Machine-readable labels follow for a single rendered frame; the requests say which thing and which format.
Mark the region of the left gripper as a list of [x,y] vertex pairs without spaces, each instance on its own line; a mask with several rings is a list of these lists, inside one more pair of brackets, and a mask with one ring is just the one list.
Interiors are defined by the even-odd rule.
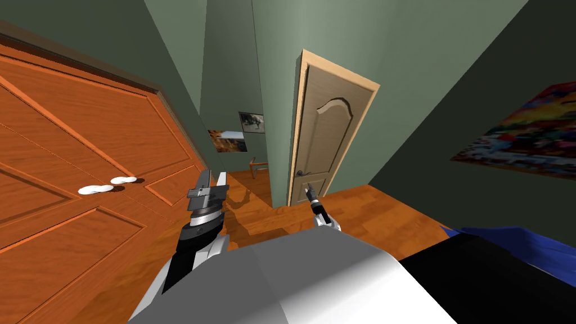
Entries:
[[226,199],[227,190],[229,189],[229,185],[227,185],[227,172],[219,173],[216,186],[214,187],[211,187],[211,180],[212,171],[210,169],[202,170],[196,183],[196,189],[188,191],[188,211],[222,205]]

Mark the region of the small wooden table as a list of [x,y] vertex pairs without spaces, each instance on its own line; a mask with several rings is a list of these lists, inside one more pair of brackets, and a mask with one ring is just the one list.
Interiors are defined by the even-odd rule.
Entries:
[[256,157],[253,157],[249,162],[249,170],[250,170],[252,179],[256,179],[257,172],[259,170],[268,170],[269,169],[268,163],[258,163],[255,160],[256,160]]

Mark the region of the beige panelled door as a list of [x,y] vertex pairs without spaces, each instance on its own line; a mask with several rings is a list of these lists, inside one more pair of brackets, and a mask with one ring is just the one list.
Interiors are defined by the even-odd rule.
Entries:
[[[307,200],[304,187],[325,194],[373,91],[310,66],[307,71],[291,205]],[[297,177],[296,172],[311,172]]]

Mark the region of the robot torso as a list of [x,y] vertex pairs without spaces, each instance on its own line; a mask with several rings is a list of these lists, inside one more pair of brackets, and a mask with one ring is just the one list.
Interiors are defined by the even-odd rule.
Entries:
[[211,256],[127,324],[456,324],[389,253],[320,226]]

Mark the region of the orange wooden door leaf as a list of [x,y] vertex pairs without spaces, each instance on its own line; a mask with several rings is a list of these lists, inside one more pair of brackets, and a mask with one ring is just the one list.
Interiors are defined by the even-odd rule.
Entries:
[[68,321],[170,221],[0,124],[0,324]]
[[157,93],[0,44],[0,124],[85,172],[75,184],[136,177],[122,194],[177,221],[200,159]]

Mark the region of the blue bed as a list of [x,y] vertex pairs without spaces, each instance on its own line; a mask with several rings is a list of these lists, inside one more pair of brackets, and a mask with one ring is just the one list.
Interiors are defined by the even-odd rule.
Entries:
[[522,227],[464,227],[462,229],[443,227],[442,230],[448,237],[461,233],[481,237],[508,250],[524,263],[576,287],[576,248],[574,247]]

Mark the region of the landscape wall picture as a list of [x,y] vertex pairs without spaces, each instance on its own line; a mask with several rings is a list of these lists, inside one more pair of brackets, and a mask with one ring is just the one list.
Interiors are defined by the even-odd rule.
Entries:
[[217,152],[247,152],[244,134],[236,131],[208,130]]

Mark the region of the dark framed wall picture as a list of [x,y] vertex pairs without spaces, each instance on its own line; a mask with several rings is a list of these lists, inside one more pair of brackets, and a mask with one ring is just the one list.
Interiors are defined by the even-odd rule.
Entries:
[[265,133],[264,116],[248,112],[239,112],[242,131],[244,133]]

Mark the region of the colourful wall painting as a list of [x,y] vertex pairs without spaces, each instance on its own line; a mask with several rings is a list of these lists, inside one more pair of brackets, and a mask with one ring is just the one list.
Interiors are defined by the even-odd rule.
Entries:
[[576,82],[546,88],[451,159],[576,181]]

